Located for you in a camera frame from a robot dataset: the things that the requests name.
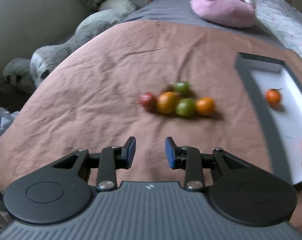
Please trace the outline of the yellow orange fruit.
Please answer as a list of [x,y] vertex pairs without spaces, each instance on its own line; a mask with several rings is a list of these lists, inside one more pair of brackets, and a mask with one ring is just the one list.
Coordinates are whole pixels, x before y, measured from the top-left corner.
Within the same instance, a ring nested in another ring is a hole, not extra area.
[[180,94],[176,92],[165,92],[159,95],[157,110],[162,114],[172,114],[180,101]]

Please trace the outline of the grey raccoon plush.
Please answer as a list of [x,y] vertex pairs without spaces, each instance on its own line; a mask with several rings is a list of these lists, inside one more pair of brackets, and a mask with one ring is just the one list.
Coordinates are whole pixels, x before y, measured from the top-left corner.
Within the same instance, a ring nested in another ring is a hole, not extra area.
[[30,73],[30,60],[15,58],[3,69],[3,80],[16,89],[33,94],[36,87]]

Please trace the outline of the black box with white lining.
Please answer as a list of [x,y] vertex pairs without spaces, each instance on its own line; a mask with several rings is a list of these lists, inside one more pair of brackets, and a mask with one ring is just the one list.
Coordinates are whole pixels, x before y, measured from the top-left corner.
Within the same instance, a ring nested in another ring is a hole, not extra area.
[[[276,176],[297,185],[302,182],[302,83],[286,62],[239,53],[235,69],[252,101],[265,136]],[[265,100],[267,90],[280,89],[278,107]]]

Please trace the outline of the white polka dot duvet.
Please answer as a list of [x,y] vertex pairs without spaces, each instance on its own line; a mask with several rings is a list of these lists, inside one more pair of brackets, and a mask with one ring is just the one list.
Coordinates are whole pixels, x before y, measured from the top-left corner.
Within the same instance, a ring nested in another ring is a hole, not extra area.
[[258,20],[302,58],[302,13],[285,0],[255,0]]

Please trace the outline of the grey white plush toy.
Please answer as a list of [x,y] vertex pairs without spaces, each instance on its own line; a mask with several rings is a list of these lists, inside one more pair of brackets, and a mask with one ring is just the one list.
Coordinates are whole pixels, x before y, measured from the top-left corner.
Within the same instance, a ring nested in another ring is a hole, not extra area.
[[116,9],[96,12],[84,19],[66,42],[35,50],[30,59],[30,74],[35,86],[39,87],[42,81],[74,51],[128,15],[128,12]]

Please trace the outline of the orange round fruit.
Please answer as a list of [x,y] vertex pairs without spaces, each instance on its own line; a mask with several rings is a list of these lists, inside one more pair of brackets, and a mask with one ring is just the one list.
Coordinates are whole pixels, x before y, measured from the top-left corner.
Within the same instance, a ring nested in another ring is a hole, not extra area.
[[201,116],[210,116],[215,110],[215,101],[213,98],[204,97],[195,102],[195,110]]

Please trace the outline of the grey bed sheet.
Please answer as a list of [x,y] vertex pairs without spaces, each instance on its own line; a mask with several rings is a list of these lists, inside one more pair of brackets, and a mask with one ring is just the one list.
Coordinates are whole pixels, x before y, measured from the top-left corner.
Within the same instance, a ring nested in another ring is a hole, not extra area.
[[198,25],[201,27],[214,28],[235,34],[242,34],[257,38],[274,46],[285,48],[278,38],[263,24],[256,22],[253,27],[237,29],[224,27],[219,24],[208,22],[198,17],[191,9],[191,0],[153,0],[138,11],[126,17],[122,22],[137,20],[157,20],[163,22]]

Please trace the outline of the white round plush toy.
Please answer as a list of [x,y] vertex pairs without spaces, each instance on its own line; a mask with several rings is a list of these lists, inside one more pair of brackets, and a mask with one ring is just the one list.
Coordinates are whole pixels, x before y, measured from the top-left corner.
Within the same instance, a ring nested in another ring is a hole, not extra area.
[[137,10],[136,5],[130,0],[105,0],[98,8],[99,11],[109,9],[125,11],[127,13],[132,13]]

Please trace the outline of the pink satin blanket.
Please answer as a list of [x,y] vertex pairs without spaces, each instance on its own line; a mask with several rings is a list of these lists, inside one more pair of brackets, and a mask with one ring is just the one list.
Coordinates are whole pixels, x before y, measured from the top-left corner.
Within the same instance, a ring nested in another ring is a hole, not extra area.
[[[302,239],[302,196],[276,176],[239,53],[302,59],[257,38],[195,25],[132,21],[75,51],[41,83],[0,138],[0,190],[13,222],[0,239]],[[187,81],[215,112],[148,112],[139,96]],[[117,189],[96,187],[103,148],[136,138]],[[185,190],[165,140],[201,154],[205,186]]]

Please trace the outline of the white plastic bag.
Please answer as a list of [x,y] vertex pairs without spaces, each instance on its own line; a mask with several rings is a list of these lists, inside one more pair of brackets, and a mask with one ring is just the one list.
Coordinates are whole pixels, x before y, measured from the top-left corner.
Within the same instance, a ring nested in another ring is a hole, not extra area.
[[0,107],[0,137],[6,132],[10,125],[14,122],[20,111],[9,112]]

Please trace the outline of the pink plush bunny pillow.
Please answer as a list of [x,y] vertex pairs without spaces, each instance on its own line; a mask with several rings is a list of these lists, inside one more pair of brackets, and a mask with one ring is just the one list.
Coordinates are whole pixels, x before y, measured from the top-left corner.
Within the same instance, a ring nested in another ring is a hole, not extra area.
[[191,0],[192,11],[200,18],[232,28],[255,24],[255,0]]

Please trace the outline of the tangerine with stem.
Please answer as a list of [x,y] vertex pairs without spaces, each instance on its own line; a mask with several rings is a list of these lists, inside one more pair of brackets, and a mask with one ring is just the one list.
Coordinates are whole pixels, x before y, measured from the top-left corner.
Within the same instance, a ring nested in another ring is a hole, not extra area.
[[265,93],[265,100],[271,107],[278,107],[282,100],[280,89],[271,88],[267,90],[267,92]]

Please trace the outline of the small green fruit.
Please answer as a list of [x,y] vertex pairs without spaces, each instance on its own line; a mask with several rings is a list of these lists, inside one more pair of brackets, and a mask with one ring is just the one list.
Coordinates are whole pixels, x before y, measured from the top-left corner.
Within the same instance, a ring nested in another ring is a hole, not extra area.
[[173,91],[179,93],[181,96],[189,96],[191,93],[191,86],[187,81],[179,81],[173,86]]

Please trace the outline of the green tomato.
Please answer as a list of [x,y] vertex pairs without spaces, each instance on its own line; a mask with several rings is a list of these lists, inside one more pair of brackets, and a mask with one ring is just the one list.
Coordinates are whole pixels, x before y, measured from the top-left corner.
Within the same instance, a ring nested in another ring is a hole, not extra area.
[[177,116],[188,117],[195,113],[195,101],[191,98],[184,98],[179,101],[175,108]]

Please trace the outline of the dark red plum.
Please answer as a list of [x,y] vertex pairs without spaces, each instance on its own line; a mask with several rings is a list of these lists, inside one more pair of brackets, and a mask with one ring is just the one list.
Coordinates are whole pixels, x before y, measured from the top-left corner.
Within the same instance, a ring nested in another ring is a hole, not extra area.
[[148,112],[156,109],[157,98],[153,93],[146,92],[139,96],[139,104]]

